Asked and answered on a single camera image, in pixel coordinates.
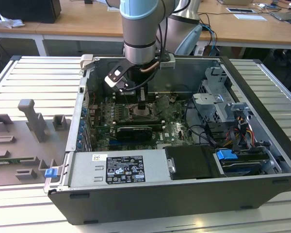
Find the blue cable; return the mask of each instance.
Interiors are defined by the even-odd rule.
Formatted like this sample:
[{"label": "blue cable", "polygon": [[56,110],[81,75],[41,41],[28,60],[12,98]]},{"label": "blue cable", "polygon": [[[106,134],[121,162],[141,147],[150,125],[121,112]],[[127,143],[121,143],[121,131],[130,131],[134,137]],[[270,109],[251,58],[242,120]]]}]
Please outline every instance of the blue cable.
[{"label": "blue cable", "polygon": [[212,48],[211,48],[211,51],[210,51],[210,53],[209,53],[209,56],[210,56],[211,53],[212,53],[212,51],[213,51],[213,49],[214,49],[215,36],[214,36],[214,34],[213,34],[213,31],[212,31],[209,27],[207,27],[205,24],[202,24],[202,23],[201,23],[200,25],[202,25],[202,27],[206,28],[206,29],[211,33],[211,36],[212,36],[212,38],[213,38]]}]

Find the circuit board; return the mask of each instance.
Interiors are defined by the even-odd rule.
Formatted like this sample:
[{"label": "circuit board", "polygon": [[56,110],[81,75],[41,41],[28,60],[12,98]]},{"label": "circuit board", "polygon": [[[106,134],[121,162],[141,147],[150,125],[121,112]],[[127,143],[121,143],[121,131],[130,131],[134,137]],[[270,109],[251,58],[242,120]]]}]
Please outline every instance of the circuit board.
[{"label": "circuit board", "polygon": [[[93,151],[154,150],[171,145],[192,145],[192,133],[185,127],[183,119],[185,101],[178,100],[176,95],[162,94],[149,103],[149,115],[146,116],[132,112],[136,104],[117,103],[112,98],[105,98],[99,105],[93,104],[90,110]],[[143,142],[119,142],[116,130],[135,127],[135,123],[138,127],[150,127],[152,138]]]}]

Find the wooden desk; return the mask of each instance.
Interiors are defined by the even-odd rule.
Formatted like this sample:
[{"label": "wooden desk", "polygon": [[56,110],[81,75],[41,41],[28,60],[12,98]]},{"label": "wooden desk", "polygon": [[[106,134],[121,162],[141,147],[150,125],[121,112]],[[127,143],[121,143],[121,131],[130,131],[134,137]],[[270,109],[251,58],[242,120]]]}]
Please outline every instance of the wooden desk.
[{"label": "wooden desk", "polygon": [[[8,29],[0,25],[0,37],[35,40],[41,56],[46,56],[44,40],[123,41],[122,19],[119,12],[108,12],[107,7],[94,2],[61,0],[62,12],[56,23],[25,23],[25,27]],[[226,7],[250,6],[221,5],[216,0],[204,0],[199,12],[229,13]],[[210,24],[218,35],[217,45],[252,48],[291,49],[291,24],[281,22],[267,14],[259,14],[267,21],[241,20],[233,14],[209,15]],[[205,15],[201,19],[207,23]],[[202,32],[199,47],[205,47],[209,32]]]},{"label": "wooden desk", "polygon": [[[287,4],[280,3],[279,6],[288,7]],[[248,6],[232,6],[221,5],[216,0],[204,0],[200,4],[199,12],[210,13],[228,13],[227,7],[235,8],[256,8],[257,12],[259,7],[251,4]],[[291,24],[277,20],[275,17],[268,14],[258,14],[264,17],[267,21],[256,20],[242,20],[237,19],[233,14],[226,15],[209,15],[210,24],[212,29],[218,35],[218,45],[222,46],[239,46],[243,47],[262,47],[262,48],[286,48],[291,46]],[[207,23],[206,15],[202,15],[201,19]],[[201,40],[208,39],[208,32],[203,32]]]},{"label": "wooden desk", "polygon": [[119,12],[108,12],[107,6],[94,2],[61,0],[62,11],[56,23],[41,23],[38,34],[123,37]]}]

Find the laptop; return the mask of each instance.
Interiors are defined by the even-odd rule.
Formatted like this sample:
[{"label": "laptop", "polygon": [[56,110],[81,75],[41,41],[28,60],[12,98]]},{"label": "laptop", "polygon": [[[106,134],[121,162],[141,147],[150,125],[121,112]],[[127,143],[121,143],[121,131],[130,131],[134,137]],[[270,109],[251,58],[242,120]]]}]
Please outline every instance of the laptop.
[{"label": "laptop", "polygon": [[218,0],[223,5],[240,5],[247,6],[253,2],[253,0]]},{"label": "laptop", "polygon": [[281,21],[287,21],[291,19],[291,13],[270,12],[270,14]]}]

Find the warning label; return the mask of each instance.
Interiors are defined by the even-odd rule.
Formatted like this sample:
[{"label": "warning label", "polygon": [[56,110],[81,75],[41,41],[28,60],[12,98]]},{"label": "warning label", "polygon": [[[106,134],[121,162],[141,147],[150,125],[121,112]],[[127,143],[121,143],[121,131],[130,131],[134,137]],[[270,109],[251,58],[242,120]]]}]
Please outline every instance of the warning label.
[{"label": "warning label", "polygon": [[108,157],[106,183],[146,182],[142,156]]}]

